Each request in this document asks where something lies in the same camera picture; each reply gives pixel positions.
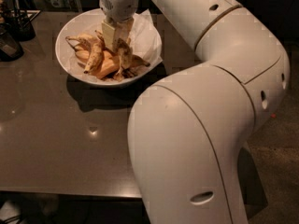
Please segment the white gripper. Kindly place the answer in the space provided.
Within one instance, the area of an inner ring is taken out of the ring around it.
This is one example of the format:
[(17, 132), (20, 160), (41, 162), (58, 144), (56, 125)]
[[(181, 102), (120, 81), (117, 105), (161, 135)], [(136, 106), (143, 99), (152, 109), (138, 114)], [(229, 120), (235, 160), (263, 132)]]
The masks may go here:
[(132, 18), (139, 0), (99, 0), (106, 20), (102, 22), (102, 33), (106, 48), (115, 52), (117, 44), (131, 43)]

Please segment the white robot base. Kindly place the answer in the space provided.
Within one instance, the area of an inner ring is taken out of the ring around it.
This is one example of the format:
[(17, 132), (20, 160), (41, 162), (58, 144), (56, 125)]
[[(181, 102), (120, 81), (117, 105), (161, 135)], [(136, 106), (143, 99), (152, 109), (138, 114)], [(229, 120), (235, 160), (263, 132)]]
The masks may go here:
[(56, 224), (57, 194), (2, 192), (0, 224)]

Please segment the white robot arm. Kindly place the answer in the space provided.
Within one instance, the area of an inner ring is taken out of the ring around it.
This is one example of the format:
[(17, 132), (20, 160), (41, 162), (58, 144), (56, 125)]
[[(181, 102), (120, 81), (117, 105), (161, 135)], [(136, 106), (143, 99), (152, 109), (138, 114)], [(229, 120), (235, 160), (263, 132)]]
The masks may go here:
[[(278, 108), (290, 63), (235, 0), (152, 0), (199, 57), (135, 101), (130, 158), (150, 224), (248, 224), (238, 178), (247, 139)], [(100, 0), (110, 21), (136, 0)]]

